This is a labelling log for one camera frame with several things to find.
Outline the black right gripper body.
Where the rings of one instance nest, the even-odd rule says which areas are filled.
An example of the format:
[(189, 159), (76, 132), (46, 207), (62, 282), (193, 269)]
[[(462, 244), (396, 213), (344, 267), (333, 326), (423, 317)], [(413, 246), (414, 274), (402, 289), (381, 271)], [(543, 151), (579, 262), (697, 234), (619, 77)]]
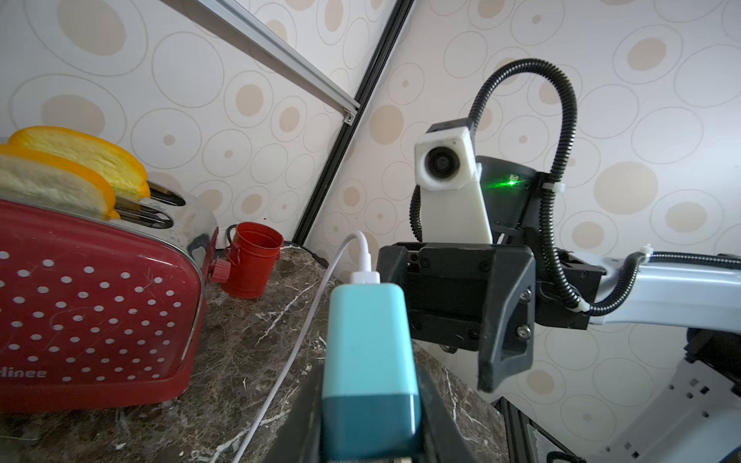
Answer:
[(491, 393), (528, 370), (536, 324), (585, 330), (590, 318), (567, 310), (540, 250), (540, 185), (546, 175), (503, 159), (480, 156), (480, 186), (493, 244), (432, 243), (421, 224), (421, 190), (410, 201), (414, 241), (380, 249), (384, 283), (404, 292), (413, 339), (478, 354), (476, 387)]

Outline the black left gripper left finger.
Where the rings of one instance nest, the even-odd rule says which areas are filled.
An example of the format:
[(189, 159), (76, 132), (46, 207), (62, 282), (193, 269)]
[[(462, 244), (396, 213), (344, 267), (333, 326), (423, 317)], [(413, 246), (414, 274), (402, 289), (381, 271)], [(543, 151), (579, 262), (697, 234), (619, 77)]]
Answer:
[(312, 364), (285, 424), (277, 431), (264, 457), (265, 463), (324, 461), (321, 449), (322, 380), (323, 364)]

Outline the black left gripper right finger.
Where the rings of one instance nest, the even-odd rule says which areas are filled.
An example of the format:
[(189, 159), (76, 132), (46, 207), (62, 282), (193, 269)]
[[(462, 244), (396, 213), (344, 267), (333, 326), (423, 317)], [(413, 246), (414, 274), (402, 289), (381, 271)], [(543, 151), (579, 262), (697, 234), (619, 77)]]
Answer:
[(413, 455), (414, 462), (476, 463), (477, 459), (467, 447), (453, 416), (445, 407), (430, 373), (416, 365), (422, 422), (420, 449)]

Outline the teal charger with white cable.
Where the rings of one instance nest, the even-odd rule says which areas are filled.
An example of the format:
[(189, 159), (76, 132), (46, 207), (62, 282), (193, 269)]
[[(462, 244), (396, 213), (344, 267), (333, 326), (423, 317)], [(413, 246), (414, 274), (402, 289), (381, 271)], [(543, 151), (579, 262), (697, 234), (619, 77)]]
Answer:
[(382, 282), (362, 231), (343, 240), (310, 311), (351, 243), (359, 268), (330, 294), (320, 403), (310, 420), (315, 454), (321, 462), (413, 460), (423, 447), (423, 407), (404, 293)]

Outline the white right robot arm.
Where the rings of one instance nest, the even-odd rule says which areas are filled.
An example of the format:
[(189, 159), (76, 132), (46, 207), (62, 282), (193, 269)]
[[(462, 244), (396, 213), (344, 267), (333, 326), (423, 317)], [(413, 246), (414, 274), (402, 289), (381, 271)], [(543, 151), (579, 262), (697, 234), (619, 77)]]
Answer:
[[(561, 102), (546, 172), (475, 150), (488, 100), (522, 73), (549, 81)], [(525, 58), (494, 71), (465, 118), (436, 123), (417, 141), (414, 238), (381, 248), (381, 278), (403, 289), (413, 339), (476, 354), (484, 393), (532, 366), (536, 326), (687, 329), (671, 383), (592, 461), (723, 461), (740, 450), (740, 260), (650, 246), (611, 260), (559, 248), (555, 208), (577, 110), (571, 82), (551, 63)]]

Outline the red plastic cup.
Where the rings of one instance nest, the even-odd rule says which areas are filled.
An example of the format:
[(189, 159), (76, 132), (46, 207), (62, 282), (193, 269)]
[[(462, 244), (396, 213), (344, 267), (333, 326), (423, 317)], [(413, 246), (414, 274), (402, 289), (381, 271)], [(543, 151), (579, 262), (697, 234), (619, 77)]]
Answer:
[(281, 258), (283, 235), (261, 223), (243, 222), (231, 225), (226, 238), (225, 257), (231, 264), (231, 271), (222, 289), (237, 298), (262, 297), (273, 268)]

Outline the red polka dot toaster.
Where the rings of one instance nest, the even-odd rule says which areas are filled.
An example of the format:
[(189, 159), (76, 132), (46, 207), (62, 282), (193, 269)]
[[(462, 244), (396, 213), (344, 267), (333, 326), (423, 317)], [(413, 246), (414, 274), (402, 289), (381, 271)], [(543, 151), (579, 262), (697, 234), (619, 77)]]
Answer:
[(1, 409), (127, 407), (181, 395), (206, 284), (227, 264), (195, 197), (156, 185), (118, 217), (1, 199)]

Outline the yellow toast slice back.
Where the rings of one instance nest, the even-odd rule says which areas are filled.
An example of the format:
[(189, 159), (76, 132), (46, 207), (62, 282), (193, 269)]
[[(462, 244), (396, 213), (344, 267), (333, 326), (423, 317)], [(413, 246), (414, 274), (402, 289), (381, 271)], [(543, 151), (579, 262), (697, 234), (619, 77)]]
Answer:
[(27, 127), (14, 133), (9, 146), (45, 152), (101, 175), (117, 196), (131, 201), (150, 198), (148, 174), (126, 150), (103, 139), (63, 127)]

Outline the yellow toast slice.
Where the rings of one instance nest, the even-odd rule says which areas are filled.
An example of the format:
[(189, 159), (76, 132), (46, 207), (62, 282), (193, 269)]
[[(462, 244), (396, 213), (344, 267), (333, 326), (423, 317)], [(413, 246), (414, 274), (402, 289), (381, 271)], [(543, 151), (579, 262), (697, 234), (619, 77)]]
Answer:
[(1, 147), (1, 196), (102, 220), (120, 217), (116, 194), (100, 174), (60, 156), (9, 145)]
[(27, 127), (14, 133), (9, 146), (45, 152), (101, 175), (117, 196), (131, 201), (150, 198), (148, 174), (126, 150), (103, 139), (63, 127)]

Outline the yellow toast slice front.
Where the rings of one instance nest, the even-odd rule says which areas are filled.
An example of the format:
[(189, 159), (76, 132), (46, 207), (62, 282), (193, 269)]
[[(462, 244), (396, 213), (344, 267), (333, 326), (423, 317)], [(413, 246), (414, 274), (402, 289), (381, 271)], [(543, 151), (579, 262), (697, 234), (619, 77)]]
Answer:
[(100, 174), (60, 156), (9, 145), (1, 147), (1, 196), (102, 220), (120, 217), (116, 194)]

